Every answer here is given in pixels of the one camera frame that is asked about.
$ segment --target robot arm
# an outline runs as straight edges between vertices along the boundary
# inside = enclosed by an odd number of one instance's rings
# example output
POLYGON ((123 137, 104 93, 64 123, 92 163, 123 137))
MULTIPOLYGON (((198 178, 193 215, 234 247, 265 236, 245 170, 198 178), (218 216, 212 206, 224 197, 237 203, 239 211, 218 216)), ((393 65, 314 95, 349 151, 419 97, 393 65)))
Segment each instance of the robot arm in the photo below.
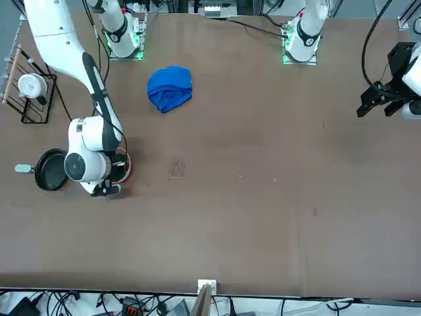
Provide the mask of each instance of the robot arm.
MULTIPOLYGON (((407 72, 402 76, 402 81, 421 97, 421 43, 414 46, 407 72)), ((405 119, 421 119, 421 102, 419 98, 405 103, 402 116, 405 119)))
POLYGON ((387 117, 402 109, 405 119, 421 119, 421 54, 420 44, 398 43, 387 54, 392 79, 374 82, 361 94, 357 116, 364 117, 375 106, 388 104, 387 117))
POLYGON ((117 193, 119 186, 104 188, 103 180, 111 171, 111 160, 106 152, 115 153, 122 139, 119 132, 122 127, 95 61, 79 42, 65 0, 25 0, 24 3, 42 59, 56 71, 83 83, 101 114, 75 118, 70 123, 69 149, 64 160, 66 174, 81 182, 92 195, 98 190, 102 195, 117 193))
POLYGON ((294 31, 286 50, 296 61, 309 61, 316 53, 328 14, 326 0, 306 0, 305 8, 290 22, 294 31))
POLYGON ((140 43, 134 39, 139 31, 139 19, 121 11, 117 0, 87 0, 91 10, 98 14, 110 39, 111 51, 120 58, 129 57, 140 43))

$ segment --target blue towel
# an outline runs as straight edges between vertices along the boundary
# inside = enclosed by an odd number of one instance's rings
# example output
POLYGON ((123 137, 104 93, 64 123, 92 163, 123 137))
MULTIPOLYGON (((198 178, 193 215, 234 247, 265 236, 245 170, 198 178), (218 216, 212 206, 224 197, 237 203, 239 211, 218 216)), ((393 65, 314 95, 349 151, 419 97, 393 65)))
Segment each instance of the blue towel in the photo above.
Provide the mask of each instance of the blue towel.
POLYGON ((157 70, 147 82, 147 96, 161 113, 191 99, 191 74, 188 69, 169 66, 157 70))

